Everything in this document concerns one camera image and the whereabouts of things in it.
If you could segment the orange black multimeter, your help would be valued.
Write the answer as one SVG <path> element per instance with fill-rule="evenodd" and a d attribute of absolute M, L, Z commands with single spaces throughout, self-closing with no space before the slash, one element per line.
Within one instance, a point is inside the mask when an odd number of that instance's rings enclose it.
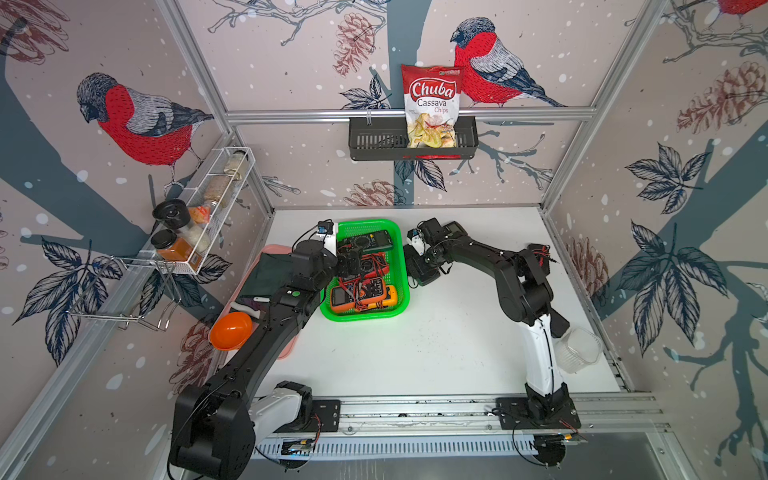
<path fill-rule="evenodd" d="M 349 310 L 368 310 L 387 298 L 387 286 L 380 277 L 349 281 L 331 291 L 331 311 L 342 314 Z"/>

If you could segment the red multimeter with leads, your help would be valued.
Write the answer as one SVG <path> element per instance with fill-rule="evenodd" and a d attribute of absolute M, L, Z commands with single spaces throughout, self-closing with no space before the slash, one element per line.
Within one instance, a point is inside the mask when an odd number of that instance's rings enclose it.
<path fill-rule="evenodd" d="M 383 252 L 366 254 L 359 258 L 342 258 L 338 270 L 343 282 L 383 277 L 388 272 L 389 264 Z"/>

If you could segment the dark green multimeter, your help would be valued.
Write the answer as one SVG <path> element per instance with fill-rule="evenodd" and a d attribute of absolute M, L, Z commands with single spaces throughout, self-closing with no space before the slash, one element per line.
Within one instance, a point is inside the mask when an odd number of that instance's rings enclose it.
<path fill-rule="evenodd" d="M 394 243 L 387 230 L 355 235 L 338 243 L 339 250 L 359 250 L 363 254 L 387 252 L 393 248 Z"/>

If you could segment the yellow multimeter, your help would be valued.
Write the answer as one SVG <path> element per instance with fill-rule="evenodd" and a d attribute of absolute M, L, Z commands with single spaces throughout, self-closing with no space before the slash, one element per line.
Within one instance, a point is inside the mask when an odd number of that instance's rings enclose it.
<path fill-rule="evenodd" d="M 379 306 L 383 309 L 386 309 L 386 308 L 396 306 L 397 303 L 398 303 L 397 289 L 395 288 L 394 285 L 387 285 L 386 296 L 380 302 Z"/>

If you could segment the green plastic basket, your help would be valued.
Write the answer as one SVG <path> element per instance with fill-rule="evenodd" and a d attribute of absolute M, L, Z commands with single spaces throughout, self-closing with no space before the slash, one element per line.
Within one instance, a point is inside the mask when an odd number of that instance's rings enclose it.
<path fill-rule="evenodd" d="M 352 309 L 335 313 L 332 311 L 331 307 L 331 289 L 340 285 L 340 281 L 336 279 L 333 280 L 326 289 L 324 302 L 319 307 L 322 314 L 331 321 L 352 322 L 387 319 L 403 313 L 410 301 L 410 287 L 406 272 L 402 234 L 399 226 L 389 219 L 346 220 L 339 221 L 336 225 L 338 230 L 336 233 L 336 240 L 338 242 L 354 236 L 368 235 L 381 230 L 386 231 L 390 235 L 393 247 L 384 253 L 385 260 L 388 263 L 390 270 L 383 276 L 383 281 L 387 286 L 394 286 L 397 302 L 392 306 L 383 309 L 371 309 L 367 312 L 356 312 Z"/>

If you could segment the small black multimeter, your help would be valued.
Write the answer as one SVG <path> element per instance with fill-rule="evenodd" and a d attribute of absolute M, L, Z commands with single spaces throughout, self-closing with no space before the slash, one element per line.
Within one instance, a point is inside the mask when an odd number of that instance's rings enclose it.
<path fill-rule="evenodd" d="M 549 245 L 530 243 L 527 248 L 533 253 L 542 268 L 548 266 L 550 262 L 556 263 L 556 260 L 553 260 L 551 257 L 551 250 Z"/>

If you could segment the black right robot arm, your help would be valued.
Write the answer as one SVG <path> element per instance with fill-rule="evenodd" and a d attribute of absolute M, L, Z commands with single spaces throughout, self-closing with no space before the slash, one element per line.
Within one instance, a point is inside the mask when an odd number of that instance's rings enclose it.
<path fill-rule="evenodd" d="M 531 243 L 519 251 L 496 248 L 473 239 L 456 221 L 442 225 L 435 218 L 409 230 L 407 239 L 407 275 L 418 286 L 448 274 L 455 263 L 470 266 L 493 278 L 502 312 L 522 328 L 525 395 L 496 400 L 491 413 L 501 428 L 578 428 L 580 420 L 554 351 L 570 322 L 552 307 L 550 247 Z"/>

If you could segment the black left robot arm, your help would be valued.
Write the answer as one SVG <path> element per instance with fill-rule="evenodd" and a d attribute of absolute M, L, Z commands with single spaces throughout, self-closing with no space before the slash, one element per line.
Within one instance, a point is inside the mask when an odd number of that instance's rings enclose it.
<path fill-rule="evenodd" d="M 189 385 L 179 395 L 168 468 L 198 478 L 237 479 L 265 437 L 286 425 L 308 423 L 309 387 L 282 382 L 261 399 L 255 395 L 336 276 L 337 233 L 337 224 L 327 219 L 297 239 L 291 249 L 292 275 L 272 294 L 256 332 L 203 386 Z"/>

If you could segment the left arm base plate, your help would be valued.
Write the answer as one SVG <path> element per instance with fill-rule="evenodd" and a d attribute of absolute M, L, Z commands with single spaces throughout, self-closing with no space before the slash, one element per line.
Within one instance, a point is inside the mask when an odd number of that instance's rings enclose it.
<path fill-rule="evenodd" d="M 303 401 L 297 418 L 281 426 L 277 433 L 337 432 L 340 409 L 341 401 L 337 399 Z"/>

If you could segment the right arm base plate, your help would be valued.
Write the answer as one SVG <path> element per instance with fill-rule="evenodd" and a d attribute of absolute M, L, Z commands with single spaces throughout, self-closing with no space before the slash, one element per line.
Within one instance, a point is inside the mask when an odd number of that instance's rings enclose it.
<path fill-rule="evenodd" d="M 502 430 L 578 430 L 581 420 L 573 401 L 550 402 L 523 396 L 500 397 L 491 413 L 499 418 Z"/>

